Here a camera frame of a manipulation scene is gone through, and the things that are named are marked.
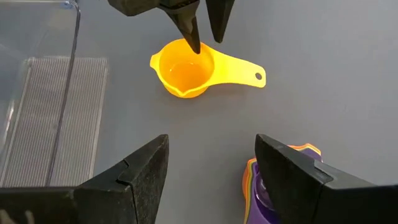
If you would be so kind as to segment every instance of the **yellow measuring cup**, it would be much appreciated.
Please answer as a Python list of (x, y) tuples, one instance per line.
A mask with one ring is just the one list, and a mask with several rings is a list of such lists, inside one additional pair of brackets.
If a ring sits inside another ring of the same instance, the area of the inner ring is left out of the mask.
[(185, 39), (167, 44), (150, 59), (164, 87), (173, 95), (193, 98), (209, 86), (236, 83), (262, 88), (266, 71), (251, 62), (218, 52), (201, 43), (201, 53), (192, 51)]

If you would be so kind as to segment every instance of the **measuring cup handle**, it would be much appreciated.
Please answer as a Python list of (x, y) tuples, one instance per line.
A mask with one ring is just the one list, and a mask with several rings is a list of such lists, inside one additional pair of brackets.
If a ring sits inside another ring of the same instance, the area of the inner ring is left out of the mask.
[(266, 85), (266, 71), (261, 66), (224, 54), (221, 57), (222, 60), (215, 65), (211, 85), (236, 83), (259, 88)]

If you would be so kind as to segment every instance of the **gray table surface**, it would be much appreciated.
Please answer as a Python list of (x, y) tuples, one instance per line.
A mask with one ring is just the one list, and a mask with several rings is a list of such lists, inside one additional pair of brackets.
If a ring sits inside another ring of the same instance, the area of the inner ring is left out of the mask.
[(164, 12), (124, 17), (105, 0), (80, 7), (78, 56), (110, 64), (96, 173), (170, 136), (157, 223), (242, 223), (257, 133), (310, 142), (326, 163), (370, 182), (398, 182), (398, 1), (236, 0), (222, 44), (203, 1), (201, 40), (263, 66), (267, 86), (214, 86), (192, 100), (167, 93), (149, 67), (181, 37)]

